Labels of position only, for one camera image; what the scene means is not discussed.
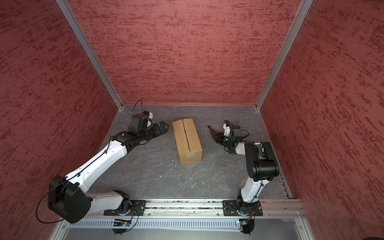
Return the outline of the brown cardboard express box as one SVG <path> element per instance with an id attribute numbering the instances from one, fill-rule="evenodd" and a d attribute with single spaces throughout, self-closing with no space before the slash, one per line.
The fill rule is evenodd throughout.
<path id="1" fill-rule="evenodd" d="M 193 119 L 173 122 L 177 149 L 182 167 L 202 161 L 202 146 Z"/>

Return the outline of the red handled box cutter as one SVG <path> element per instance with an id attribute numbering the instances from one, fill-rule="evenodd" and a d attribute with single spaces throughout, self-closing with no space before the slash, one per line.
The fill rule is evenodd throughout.
<path id="1" fill-rule="evenodd" d="M 213 128 L 211 128 L 211 126 L 208 126 L 208 129 L 210 131 L 212 138 L 217 143 L 220 138 L 220 133 L 217 133 Z"/>

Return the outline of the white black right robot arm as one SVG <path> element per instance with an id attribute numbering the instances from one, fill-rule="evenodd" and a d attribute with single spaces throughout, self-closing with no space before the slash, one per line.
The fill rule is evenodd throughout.
<path id="1" fill-rule="evenodd" d="M 217 133 L 208 127 L 216 144 L 224 147 L 230 155 L 246 158 L 248 179 L 235 201 L 224 201 L 224 214 L 239 216 L 261 216 L 259 196 L 263 188 L 280 174 L 280 167 L 269 142 L 247 141 L 250 132 L 225 120 L 223 132 Z"/>

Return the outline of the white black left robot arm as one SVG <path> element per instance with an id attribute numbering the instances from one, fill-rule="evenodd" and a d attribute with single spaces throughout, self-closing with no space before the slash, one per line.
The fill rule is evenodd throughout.
<path id="1" fill-rule="evenodd" d="M 135 215 L 130 196 L 113 190 L 102 194 L 89 194 L 90 187 L 114 163 L 135 147 L 168 132 L 170 125 L 153 122 L 153 114 L 144 111 L 132 115 L 127 131 L 112 136 L 99 153 L 65 177 L 56 176 L 49 183 L 48 208 L 67 222 L 79 222 L 87 214 L 106 212 L 117 216 Z"/>

